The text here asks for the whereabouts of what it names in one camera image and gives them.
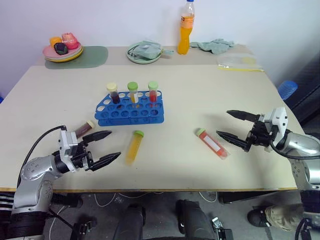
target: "test tube rack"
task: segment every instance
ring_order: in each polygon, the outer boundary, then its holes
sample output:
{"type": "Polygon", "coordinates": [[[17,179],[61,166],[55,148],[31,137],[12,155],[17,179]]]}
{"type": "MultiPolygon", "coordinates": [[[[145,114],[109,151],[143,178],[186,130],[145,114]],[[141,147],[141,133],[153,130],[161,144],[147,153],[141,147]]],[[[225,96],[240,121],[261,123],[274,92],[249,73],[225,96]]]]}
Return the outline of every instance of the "test tube rack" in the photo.
{"type": "Polygon", "coordinates": [[[138,103],[132,103],[128,91],[119,92],[120,102],[114,104],[108,94],[95,109],[99,126],[160,124],[164,119],[162,92],[157,91],[156,102],[149,99],[149,91],[139,91],[138,103]]]}

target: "test tube with dark red liquid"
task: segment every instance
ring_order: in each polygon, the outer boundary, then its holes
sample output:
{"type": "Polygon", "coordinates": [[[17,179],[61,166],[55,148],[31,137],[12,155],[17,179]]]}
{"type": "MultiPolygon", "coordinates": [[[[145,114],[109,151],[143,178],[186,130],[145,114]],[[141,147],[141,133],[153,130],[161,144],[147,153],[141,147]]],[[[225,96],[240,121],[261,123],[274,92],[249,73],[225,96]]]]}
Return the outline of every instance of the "test tube with dark red liquid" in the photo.
{"type": "Polygon", "coordinates": [[[213,139],[210,135],[206,133],[206,130],[204,128],[199,129],[196,132],[196,135],[209,147],[212,151],[215,152],[221,159],[225,159],[229,153],[227,150],[220,145],[220,143],[213,139]]]}
{"type": "Polygon", "coordinates": [[[152,104],[152,107],[155,107],[155,102],[157,102],[157,90],[158,90],[158,83],[156,81],[150,81],[148,83],[149,88],[149,99],[152,104]]]}
{"type": "Polygon", "coordinates": [[[106,89],[110,92],[110,97],[114,104],[120,103],[120,97],[118,93],[118,86],[114,82],[110,82],[106,85],[106,89]]]}

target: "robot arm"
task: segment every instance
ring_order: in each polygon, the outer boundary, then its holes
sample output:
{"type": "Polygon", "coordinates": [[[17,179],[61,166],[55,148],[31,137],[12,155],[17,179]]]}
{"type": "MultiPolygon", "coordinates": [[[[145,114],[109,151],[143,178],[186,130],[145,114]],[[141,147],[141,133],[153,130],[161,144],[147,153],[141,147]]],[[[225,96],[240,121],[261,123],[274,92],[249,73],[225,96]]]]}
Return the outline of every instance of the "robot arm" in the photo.
{"type": "Polygon", "coordinates": [[[286,129],[288,117],[284,107],[264,115],[230,110],[228,114],[253,122],[245,140],[228,132],[216,131],[219,136],[248,152],[252,145],[264,146],[288,158],[304,207],[304,219],[313,229],[320,229],[320,141],[286,129]]]}
{"type": "Polygon", "coordinates": [[[82,138],[78,143],[75,132],[61,130],[59,150],[52,155],[36,157],[20,171],[7,239],[43,240],[43,229],[53,196],[53,182],[67,172],[96,171],[113,162],[121,152],[111,153],[94,162],[88,143],[101,140],[111,131],[99,131],[82,138]]]}

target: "green plate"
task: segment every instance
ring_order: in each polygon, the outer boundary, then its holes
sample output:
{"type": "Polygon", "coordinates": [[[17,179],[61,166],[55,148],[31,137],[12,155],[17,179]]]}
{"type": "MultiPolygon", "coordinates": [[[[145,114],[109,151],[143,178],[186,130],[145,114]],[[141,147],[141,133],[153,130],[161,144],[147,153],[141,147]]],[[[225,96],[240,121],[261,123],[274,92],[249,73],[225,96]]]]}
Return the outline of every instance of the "green plate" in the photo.
{"type": "Polygon", "coordinates": [[[157,56],[154,59],[147,59],[147,58],[138,58],[135,59],[135,57],[131,56],[130,54],[128,54],[128,51],[136,46],[138,46],[139,44],[141,44],[142,42],[138,42],[135,44],[132,44],[131,46],[129,46],[129,48],[125,51],[125,55],[128,57],[128,59],[130,59],[132,62],[136,63],[136,64],[151,64],[154,63],[155,61],[157,61],[160,57],[161,57],[161,53],[159,53],[159,56],[157,56]]]}

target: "table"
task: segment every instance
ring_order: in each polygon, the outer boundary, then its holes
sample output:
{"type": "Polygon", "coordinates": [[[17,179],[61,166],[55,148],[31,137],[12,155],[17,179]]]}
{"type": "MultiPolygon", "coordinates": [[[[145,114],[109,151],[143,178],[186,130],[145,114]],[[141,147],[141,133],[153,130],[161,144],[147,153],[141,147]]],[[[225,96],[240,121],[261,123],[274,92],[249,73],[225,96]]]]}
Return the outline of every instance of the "table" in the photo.
{"type": "MultiPolygon", "coordinates": [[[[124,52],[113,58],[123,50],[109,48],[105,65],[96,68],[49,70],[43,61],[30,67],[0,104],[0,191],[15,191],[21,164],[42,133],[58,125],[75,130],[86,120],[97,122],[96,105],[107,94],[108,82],[116,82],[119,91],[126,91],[127,83],[135,81],[143,91],[151,80],[158,82],[163,94],[164,122],[97,126],[96,131],[112,130],[112,134],[89,145],[95,160],[108,153],[122,154],[98,171],[66,173],[54,183],[57,192],[296,189],[286,158],[258,146],[246,153],[216,134],[220,130],[245,139],[252,128],[251,122],[233,118],[227,110],[260,114],[280,106],[286,108],[288,128],[304,133],[264,72],[218,69],[215,56],[198,49],[149,65],[131,63],[124,52]],[[196,137],[197,128],[206,128],[230,156],[218,158],[196,137]],[[126,166],[134,130],[145,134],[134,164],[126,166]]],[[[56,151],[58,134],[46,136],[30,159],[56,151]]]]}

